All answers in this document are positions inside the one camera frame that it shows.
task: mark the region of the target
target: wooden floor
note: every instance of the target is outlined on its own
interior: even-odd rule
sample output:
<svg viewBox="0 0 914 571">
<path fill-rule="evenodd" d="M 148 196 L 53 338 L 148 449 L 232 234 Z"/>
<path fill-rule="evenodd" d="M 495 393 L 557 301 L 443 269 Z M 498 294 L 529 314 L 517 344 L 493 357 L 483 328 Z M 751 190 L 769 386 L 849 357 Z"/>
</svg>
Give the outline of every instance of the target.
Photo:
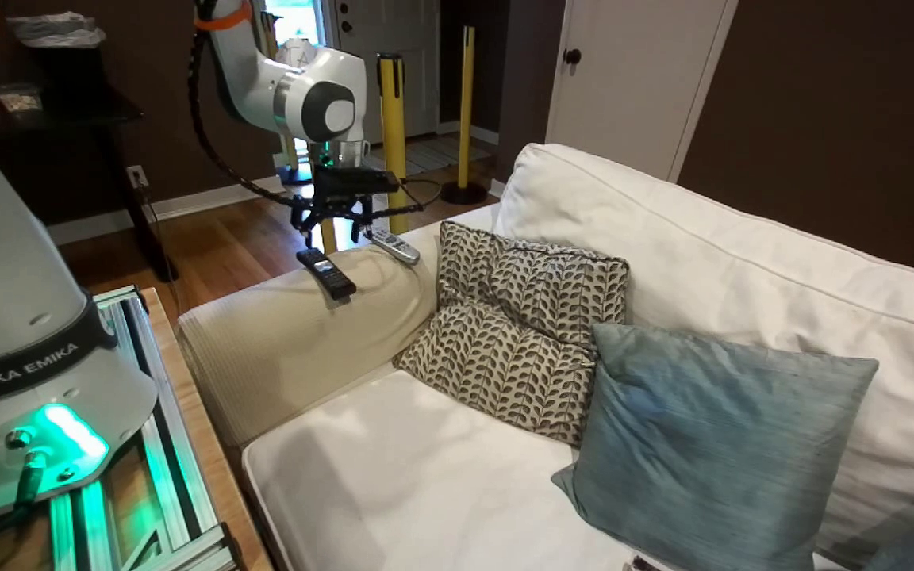
<svg viewBox="0 0 914 571">
<path fill-rule="evenodd" d="M 425 174 L 431 181 L 453 181 L 453 169 Z M 435 189 L 414 189 L 420 201 L 431 201 Z M 463 214 L 466 207 L 430 204 L 425 214 L 407 215 L 407 227 L 430 227 Z M 105 234 L 60 249 L 81 285 L 93 291 L 120 285 L 155 285 L 170 319 L 255 282 L 295 269 L 301 234 L 290 227 L 290 209 L 267 201 L 249 201 L 197 215 L 155 221 L 155 231 L 177 268 L 177 282 L 158 282 L 137 251 L 135 231 Z"/>
</svg>

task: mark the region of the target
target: table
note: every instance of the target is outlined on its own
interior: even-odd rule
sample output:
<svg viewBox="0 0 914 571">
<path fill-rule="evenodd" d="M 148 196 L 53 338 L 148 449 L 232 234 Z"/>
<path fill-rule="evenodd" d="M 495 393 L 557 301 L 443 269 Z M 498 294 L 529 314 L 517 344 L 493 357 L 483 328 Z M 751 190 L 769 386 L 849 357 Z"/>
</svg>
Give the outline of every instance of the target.
<svg viewBox="0 0 914 571">
<path fill-rule="evenodd" d="M 167 307 L 155 294 L 155 289 L 144 289 L 144 306 L 150 311 L 150 328 L 155 339 L 155 353 L 163 359 L 167 379 L 172 381 L 172 393 L 177 403 L 182 425 L 187 433 L 187 442 L 193 449 L 197 466 L 204 472 L 210 505 L 216 517 L 226 525 L 226 537 L 234 545 L 240 568 L 249 571 L 267 571 L 273 568 L 267 559 L 267 550 L 262 544 L 262 533 L 250 521 L 250 510 L 242 497 L 242 489 L 232 476 L 232 466 L 222 455 L 222 446 L 216 442 L 216 433 L 210 425 L 210 415 L 204 411 L 204 401 L 197 393 L 197 383 L 182 359 L 182 347 L 172 335 L 172 325 L 167 319 Z M 107 489 L 111 513 L 116 513 L 116 550 L 132 551 L 126 545 L 140 544 L 135 533 L 144 529 L 144 525 L 163 521 L 167 513 L 155 510 L 155 503 L 150 497 L 150 476 L 140 455 L 119 458 L 101 485 Z M 16 527 L 0 529 L 0 568 L 5 571 L 34 571 L 51 568 L 51 508 L 39 508 L 39 513 L 27 517 Z"/>
<path fill-rule="evenodd" d="M 163 282 L 176 282 L 177 269 L 170 259 L 158 234 L 153 231 L 153 227 L 144 215 L 144 204 L 137 196 L 137 190 L 132 189 L 126 177 L 126 163 L 124 154 L 119 146 L 119 128 L 140 121 L 140 108 L 124 99 L 120 92 L 116 92 L 111 101 L 101 101 L 101 108 L 97 110 L 6 110 L 0 119 L 0 164 L 5 164 L 5 139 L 6 137 L 24 137 L 24 135 L 57 135 L 57 130 L 84 130 L 93 137 L 107 177 L 116 181 L 119 201 L 120 207 L 132 214 L 135 221 L 135 234 L 137 234 L 137 249 L 148 257 L 148 263 L 153 268 L 153 274 Z"/>
</svg>

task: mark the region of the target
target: floor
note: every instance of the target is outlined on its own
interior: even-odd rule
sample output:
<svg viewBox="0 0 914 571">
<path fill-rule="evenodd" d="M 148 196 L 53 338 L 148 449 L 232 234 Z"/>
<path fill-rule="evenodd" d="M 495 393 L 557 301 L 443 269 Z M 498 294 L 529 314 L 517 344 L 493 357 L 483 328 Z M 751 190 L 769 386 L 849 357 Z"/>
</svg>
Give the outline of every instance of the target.
<svg viewBox="0 0 914 571">
<path fill-rule="evenodd" d="M 481 158 L 473 163 L 473 181 L 493 181 L 493 151 L 475 146 Z M 458 139 L 415 139 L 411 143 L 411 174 L 430 177 L 435 185 L 447 185 L 458 177 L 453 171 Z M 407 227 L 430 227 L 469 207 L 431 204 L 438 195 L 431 185 L 411 189 L 425 214 L 407 215 Z M 155 221 L 155 231 L 176 259 L 182 281 L 158 282 L 153 269 L 144 263 L 137 240 L 132 231 L 78 240 L 60 249 L 81 285 L 93 291 L 120 289 L 120 285 L 155 285 L 170 319 L 222 298 L 230 291 L 267 282 L 287 269 L 295 269 L 295 251 L 306 249 L 306 239 L 290 227 L 290 209 L 267 201 L 249 201 L 222 209 L 207 209 L 182 220 Z M 338 227 L 341 249 L 349 245 L 349 221 Z"/>
</svg>

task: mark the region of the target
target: yellow object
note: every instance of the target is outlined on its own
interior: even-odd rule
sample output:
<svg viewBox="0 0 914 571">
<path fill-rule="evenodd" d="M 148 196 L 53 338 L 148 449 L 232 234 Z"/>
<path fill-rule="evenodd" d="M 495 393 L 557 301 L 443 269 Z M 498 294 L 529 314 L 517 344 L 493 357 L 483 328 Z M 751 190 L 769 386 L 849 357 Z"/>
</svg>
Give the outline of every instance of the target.
<svg viewBox="0 0 914 571">
<path fill-rule="evenodd" d="M 463 25 L 461 49 L 461 130 L 458 130 L 458 189 L 466 189 L 469 171 L 469 104 L 475 85 L 475 30 Z"/>
<path fill-rule="evenodd" d="M 399 53 L 385 53 L 377 61 L 381 73 L 381 139 L 385 139 L 385 158 L 394 177 L 407 177 L 407 128 L 404 128 L 404 56 Z M 391 195 L 391 209 L 404 209 L 407 196 Z M 391 215 L 391 231 L 404 231 L 404 220 Z"/>
</svg>

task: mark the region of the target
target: white couch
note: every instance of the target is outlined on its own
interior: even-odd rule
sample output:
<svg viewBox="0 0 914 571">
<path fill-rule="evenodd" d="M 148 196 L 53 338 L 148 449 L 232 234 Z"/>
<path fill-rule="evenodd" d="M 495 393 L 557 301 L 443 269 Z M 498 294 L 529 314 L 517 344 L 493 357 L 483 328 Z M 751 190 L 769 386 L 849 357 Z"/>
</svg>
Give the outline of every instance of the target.
<svg viewBox="0 0 914 571">
<path fill-rule="evenodd" d="M 914 525 L 914 269 L 564 146 L 528 146 L 503 204 L 461 220 L 627 257 L 641 325 L 881 359 L 820 545 L 869 550 Z M 281 559 L 300 571 L 623 571 L 636 551 L 548 484 L 572 449 L 391 368 L 435 307 L 435 230 L 411 240 L 415 269 L 373 249 L 338 257 L 359 282 L 349 306 L 287 274 L 182 320 Z"/>
</svg>

